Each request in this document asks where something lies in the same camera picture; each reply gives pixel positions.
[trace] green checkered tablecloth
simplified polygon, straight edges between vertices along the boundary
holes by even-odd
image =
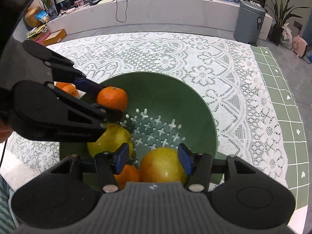
[[[267,47],[251,47],[282,129],[288,157],[286,181],[296,209],[308,204],[309,163],[305,131],[294,95],[276,59]]]

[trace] lace floral pattern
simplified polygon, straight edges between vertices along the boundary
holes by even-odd
[[[125,33],[49,46],[100,83],[133,71],[174,76],[195,89],[216,122],[218,151],[235,154],[287,186],[281,128],[249,45],[180,33]],[[17,134],[9,149],[43,171],[58,161],[58,143],[31,142]]]

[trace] potted plant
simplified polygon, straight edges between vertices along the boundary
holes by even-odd
[[[282,27],[284,26],[286,21],[291,17],[302,18],[301,16],[292,14],[292,11],[295,9],[309,9],[309,7],[295,7],[295,8],[294,6],[288,7],[290,0],[287,0],[285,6],[283,6],[283,0],[280,0],[280,6],[278,6],[277,0],[271,1],[273,4],[273,9],[268,5],[266,6],[273,12],[275,25],[273,27],[272,34],[269,39],[271,42],[273,42],[275,45],[278,46],[284,30]]]
[[[48,13],[50,19],[55,19],[57,17],[57,12],[52,8],[53,0],[40,0],[43,3],[45,11]]]

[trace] yellow-green fruit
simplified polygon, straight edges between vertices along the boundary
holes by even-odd
[[[181,181],[186,174],[177,158],[177,151],[171,148],[157,148],[143,157],[140,164],[142,182]]]
[[[94,143],[87,143],[91,157],[103,151],[115,152],[123,143],[129,144],[129,156],[133,154],[131,134],[118,124],[106,124],[106,131]]]

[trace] green colander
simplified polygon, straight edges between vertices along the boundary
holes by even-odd
[[[216,157],[213,116],[204,100],[185,83],[159,73],[133,72],[110,78],[101,85],[124,89],[128,95],[120,125],[132,135],[135,151],[130,164],[139,167],[149,151],[158,147],[177,149],[180,143],[192,152]],[[92,104],[96,97],[85,94],[81,100]],[[71,154],[90,158],[86,143],[60,143],[60,159]],[[221,177],[214,176],[212,182],[218,184]],[[84,182],[91,184],[95,177],[88,174]]]

